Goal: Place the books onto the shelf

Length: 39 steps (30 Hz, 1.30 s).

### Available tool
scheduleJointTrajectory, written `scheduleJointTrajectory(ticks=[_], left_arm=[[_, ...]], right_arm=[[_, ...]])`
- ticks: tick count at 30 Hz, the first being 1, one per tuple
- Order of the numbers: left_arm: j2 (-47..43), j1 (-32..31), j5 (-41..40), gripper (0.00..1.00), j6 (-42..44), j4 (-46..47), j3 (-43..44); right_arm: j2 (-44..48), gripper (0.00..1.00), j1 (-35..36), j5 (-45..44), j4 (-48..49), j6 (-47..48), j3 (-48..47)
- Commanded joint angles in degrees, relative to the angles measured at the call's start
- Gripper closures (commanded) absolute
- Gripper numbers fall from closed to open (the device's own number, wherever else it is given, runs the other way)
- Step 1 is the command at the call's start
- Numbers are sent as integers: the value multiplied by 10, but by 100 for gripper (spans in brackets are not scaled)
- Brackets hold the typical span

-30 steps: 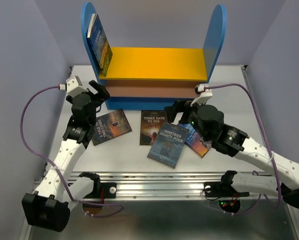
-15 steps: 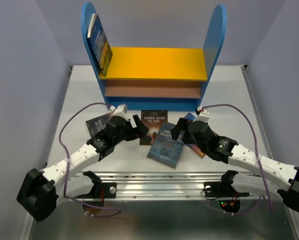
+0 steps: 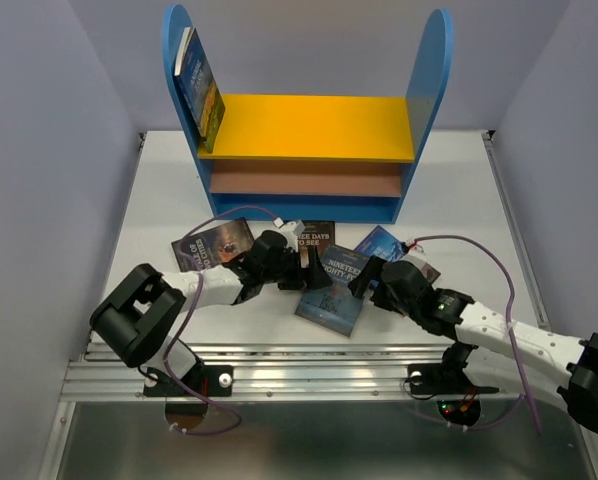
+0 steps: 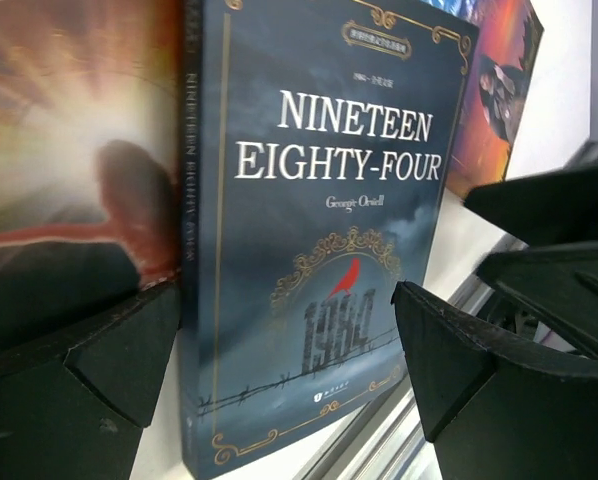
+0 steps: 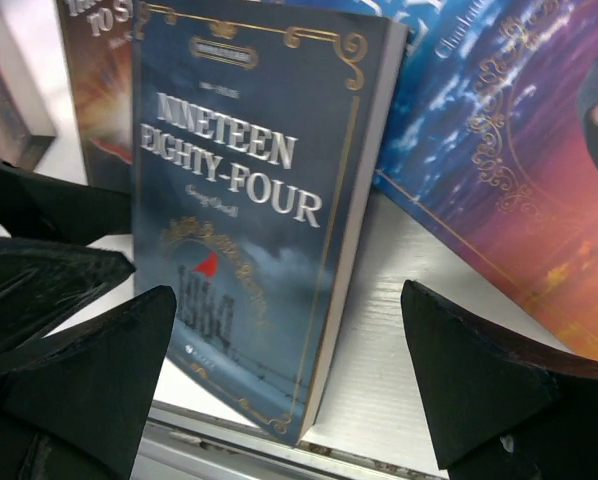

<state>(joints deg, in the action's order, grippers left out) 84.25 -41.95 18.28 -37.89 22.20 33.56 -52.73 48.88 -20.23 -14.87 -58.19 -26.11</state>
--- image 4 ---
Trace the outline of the Three Days To See book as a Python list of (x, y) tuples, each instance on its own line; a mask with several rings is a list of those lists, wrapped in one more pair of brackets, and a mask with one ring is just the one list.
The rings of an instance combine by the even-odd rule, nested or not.
[(0, 1), (0, 351), (172, 278), (178, 1)]

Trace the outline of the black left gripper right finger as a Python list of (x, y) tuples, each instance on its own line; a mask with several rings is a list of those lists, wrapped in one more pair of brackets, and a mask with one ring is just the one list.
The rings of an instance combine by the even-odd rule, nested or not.
[(598, 361), (559, 352), (411, 283), (392, 303), (445, 479), (598, 479)]

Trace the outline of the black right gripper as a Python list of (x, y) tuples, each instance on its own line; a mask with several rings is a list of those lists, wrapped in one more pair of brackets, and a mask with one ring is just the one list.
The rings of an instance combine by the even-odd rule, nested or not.
[(476, 187), (464, 205), (525, 245), (489, 255), (477, 276), (539, 322), (536, 342), (598, 359), (598, 141), (560, 170)]

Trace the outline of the Nineteen Eighty-Four book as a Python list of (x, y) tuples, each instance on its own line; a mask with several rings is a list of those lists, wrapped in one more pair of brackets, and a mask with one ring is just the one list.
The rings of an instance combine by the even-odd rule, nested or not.
[(421, 1), (188, 1), (183, 461), (213, 479), (405, 370), (478, 28)]

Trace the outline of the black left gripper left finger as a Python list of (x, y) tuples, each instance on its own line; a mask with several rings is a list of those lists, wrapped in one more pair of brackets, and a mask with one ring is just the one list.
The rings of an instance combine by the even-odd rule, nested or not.
[(127, 479), (180, 323), (165, 283), (0, 353), (0, 479)]

